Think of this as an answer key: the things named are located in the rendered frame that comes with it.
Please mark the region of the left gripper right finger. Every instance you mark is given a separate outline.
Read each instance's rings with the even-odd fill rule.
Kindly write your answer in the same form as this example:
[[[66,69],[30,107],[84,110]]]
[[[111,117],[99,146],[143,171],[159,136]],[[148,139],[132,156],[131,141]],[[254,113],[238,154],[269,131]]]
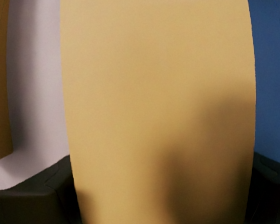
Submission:
[[[280,163],[255,151],[244,224],[280,224]]]

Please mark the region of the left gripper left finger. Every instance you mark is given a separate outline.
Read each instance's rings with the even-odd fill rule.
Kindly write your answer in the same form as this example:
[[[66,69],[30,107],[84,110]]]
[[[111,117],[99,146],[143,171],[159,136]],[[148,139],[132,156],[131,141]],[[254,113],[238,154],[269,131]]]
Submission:
[[[0,224],[83,224],[70,154],[0,190]]]

